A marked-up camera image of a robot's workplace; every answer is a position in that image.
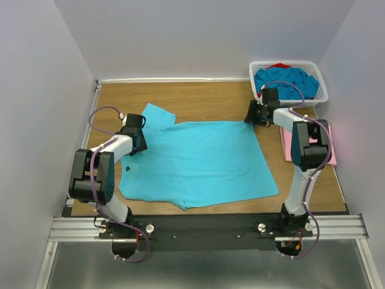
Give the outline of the light blue t shirt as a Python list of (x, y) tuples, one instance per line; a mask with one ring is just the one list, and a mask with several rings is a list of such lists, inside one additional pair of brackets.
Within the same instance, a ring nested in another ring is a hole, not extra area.
[(124, 198), (187, 210), (278, 195), (252, 124), (177, 123), (153, 104), (143, 116), (147, 149), (121, 160)]

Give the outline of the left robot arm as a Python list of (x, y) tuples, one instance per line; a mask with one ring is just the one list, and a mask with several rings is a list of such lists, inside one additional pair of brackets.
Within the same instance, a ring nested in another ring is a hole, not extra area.
[(145, 233), (133, 224), (133, 215), (115, 195), (115, 163), (126, 155), (147, 149), (143, 127), (122, 127), (105, 143), (92, 149), (78, 149), (69, 181), (70, 197), (93, 206), (98, 215), (113, 223), (112, 230), (121, 238), (133, 231)]

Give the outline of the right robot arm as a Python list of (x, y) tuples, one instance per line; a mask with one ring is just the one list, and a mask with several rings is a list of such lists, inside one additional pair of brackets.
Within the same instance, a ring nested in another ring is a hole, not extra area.
[(331, 159), (331, 137), (326, 120), (301, 115), (292, 108), (279, 108), (278, 101), (258, 104), (250, 101), (245, 123), (258, 126), (277, 125), (291, 132), (291, 160), (294, 177), (287, 199), (277, 220), (277, 230), (285, 236), (304, 229), (309, 202), (321, 170)]

